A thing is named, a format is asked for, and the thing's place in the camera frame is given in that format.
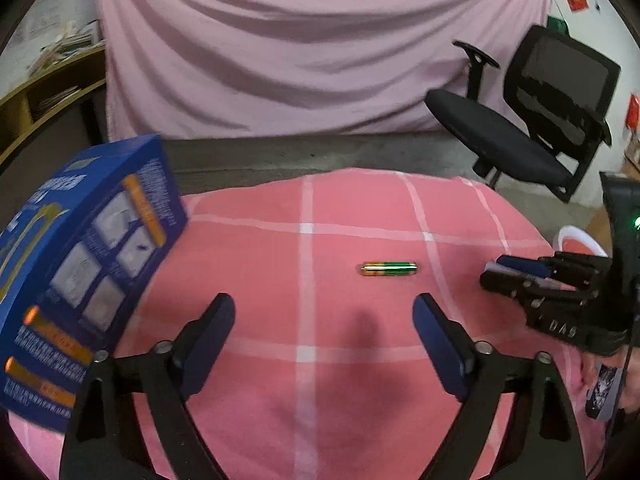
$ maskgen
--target office chair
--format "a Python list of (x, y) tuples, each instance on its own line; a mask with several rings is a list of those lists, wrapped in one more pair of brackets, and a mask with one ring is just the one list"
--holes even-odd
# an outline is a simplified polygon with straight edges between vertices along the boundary
[[(469, 57), (466, 98), (444, 89), (427, 92), (424, 103), (440, 124), (479, 155), (474, 171), (501, 173), (547, 186), (569, 202), (601, 142), (611, 145), (604, 117), (620, 67), (601, 53), (554, 30), (533, 25), (504, 76), (504, 100), (527, 125), (529, 135), (478, 103), (484, 66), (500, 68), (478, 48), (454, 41)], [(556, 157), (578, 162), (571, 173)]]

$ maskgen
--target pink curtain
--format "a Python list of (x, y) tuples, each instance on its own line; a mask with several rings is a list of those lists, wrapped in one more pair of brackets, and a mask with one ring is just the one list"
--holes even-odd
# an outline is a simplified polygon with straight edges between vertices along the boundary
[[(437, 126), (464, 92), (453, 39), (508, 64), (549, 0), (99, 0), (111, 139), (377, 133)], [(504, 71), (481, 100), (508, 114)]]

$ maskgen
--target green and gold battery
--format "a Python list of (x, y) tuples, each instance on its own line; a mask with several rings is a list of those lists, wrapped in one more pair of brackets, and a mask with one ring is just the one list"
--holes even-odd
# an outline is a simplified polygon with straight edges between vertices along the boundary
[(360, 266), (363, 276), (409, 276), (417, 271), (413, 262), (364, 262)]

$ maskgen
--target yellow graphic on box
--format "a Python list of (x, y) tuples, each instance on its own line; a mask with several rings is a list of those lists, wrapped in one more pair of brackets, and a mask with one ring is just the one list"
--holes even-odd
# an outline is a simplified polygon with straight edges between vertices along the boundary
[[(11, 246), (11, 249), (9, 249), (8, 253), (4, 257), (2, 264), (0, 264), (0, 302), (4, 301), (4, 298), (6, 298), (6, 294), (9, 291), (9, 288), (14, 282), (15, 277), (18, 275), (18, 272), (20, 272), (20, 268), (22, 267), (22, 264), (27, 259), (27, 257), (31, 254), (31, 251), (33, 251), (33, 248), (44, 236), (44, 233), (46, 233), (47, 230), (51, 227), (54, 220), (58, 218), (60, 215), (64, 214), (65, 212), (67, 212), (67, 210), (66, 209), (63, 210), (60, 207), (60, 204), (58, 203), (54, 202), (51, 204), (44, 205), (38, 210), (38, 212), (33, 216), (33, 218), (29, 221), (29, 223), (24, 227), (24, 229), (18, 236), (17, 240)], [(31, 228), (34, 225), (36, 225), (36, 222), (41, 218), (44, 218), (44, 223), (35, 232), (35, 234), (33, 235), (33, 238), (31, 239), (31, 241), (28, 243), (28, 245), (25, 247), (24, 251), (20, 255), (20, 258), (18, 258), (18, 260), (16, 261), (14, 268), (11, 269), (11, 271), (8, 271), (6, 266), (11, 260), (11, 257), (14, 256), (15, 251), (20, 246), (20, 243), (24, 240), (25, 236), (29, 233)], [(4, 272), (6, 270), (9, 272), (9, 276), (7, 277), (6, 281), (3, 283), (2, 276), (4, 275)]]
[(72, 359), (80, 361), (84, 366), (91, 363), (94, 353), (60, 330), (36, 305), (30, 306), (24, 313), (23, 323)]
[(47, 399), (62, 404), (68, 408), (74, 406), (76, 396), (66, 390), (63, 390), (59, 386), (38, 377), (36, 374), (28, 371), (27, 368), (22, 366), (15, 357), (9, 357), (4, 364), (4, 371), (14, 378), (19, 383), (23, 384), (27, 388), (34, 390)]
[(151, 207), (149, 200), (146, 199), (145, 190), (142, 188), (142, 184), (140, 184), (140, 179), (136, 174), (132, 173), (127, 175), (122, 183), (127, 191), (129, 191), (131, 201), (138, 210), (138, 214), (145, 223), (153, 241), (158, 247), (163, 246), (166, 242), (166, 234), (158, 221), (156, 212)]

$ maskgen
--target mesh backrest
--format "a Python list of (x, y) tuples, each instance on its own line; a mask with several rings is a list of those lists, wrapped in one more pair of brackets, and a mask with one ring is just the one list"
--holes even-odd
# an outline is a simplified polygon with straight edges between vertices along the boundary
[(509, 65), (504, 99), (531, 137), (580, 160), (600, 142), (585, 110), (606, 115), (619, 74), (620, 67), (596, 50), (535, 25)]

